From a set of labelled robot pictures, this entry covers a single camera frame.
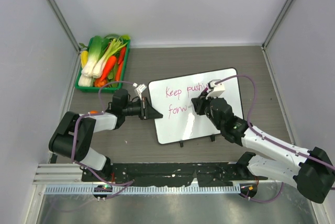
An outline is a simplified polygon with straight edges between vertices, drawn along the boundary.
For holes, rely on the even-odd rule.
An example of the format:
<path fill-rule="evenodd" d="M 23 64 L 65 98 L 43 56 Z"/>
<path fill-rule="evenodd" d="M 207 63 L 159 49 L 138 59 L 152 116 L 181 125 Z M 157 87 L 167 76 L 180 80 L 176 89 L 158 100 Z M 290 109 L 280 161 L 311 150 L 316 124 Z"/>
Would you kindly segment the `white whiteboard with black frame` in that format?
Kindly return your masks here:
<path fill-rule="evenodd" d="M 220 134 L 206 116 L 195 113 L 191 99 L 198 97 L 208 82 L 236 74 L 235 68 L 228 68 L 151 81 L 148 90 L 152 107 L 163 115 L 154 120 L 158 142 L 168 144 Z"/>

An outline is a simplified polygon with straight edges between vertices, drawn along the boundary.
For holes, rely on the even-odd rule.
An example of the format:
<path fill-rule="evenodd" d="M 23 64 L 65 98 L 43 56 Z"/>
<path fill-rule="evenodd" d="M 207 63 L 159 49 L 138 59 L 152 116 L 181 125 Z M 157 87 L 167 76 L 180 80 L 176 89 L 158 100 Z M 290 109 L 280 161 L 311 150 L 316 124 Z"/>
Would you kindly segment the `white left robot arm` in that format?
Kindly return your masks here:
<path fill-rule="evenodd" d="M 49 151 L 80 163 L 99 181 L 107 181 L 112 174 L 110 158 L 91 148 L 92 137 L 96 132 L 120 128 L 127 116 L 141 120 L 163 117 L 146 97 L 130 99 L 128 91 L 122 88 L 114 93 L 104 112 L 66 112 L 49 141 Z"/>

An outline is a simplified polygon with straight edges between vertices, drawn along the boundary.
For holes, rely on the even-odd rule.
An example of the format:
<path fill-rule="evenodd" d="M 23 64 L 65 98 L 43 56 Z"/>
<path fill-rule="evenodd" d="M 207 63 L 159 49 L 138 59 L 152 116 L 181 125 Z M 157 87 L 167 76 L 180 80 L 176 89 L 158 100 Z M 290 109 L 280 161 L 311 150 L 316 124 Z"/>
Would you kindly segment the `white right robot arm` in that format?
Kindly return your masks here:
<path fill-rule="evenodd" d="M 206 116 L 227 141 L 265 154 L 263 158 L 247 152 L 239 159 L 236 172 L 241 179 L 267 177 L 296 188 L 314 203 L 325 201 L 334 184 L 334 166 L 325 150 L 309 150 L 272 138 L 236 116 L 224 98 L 201 94 L 191 101 L 195 113 Z"/>

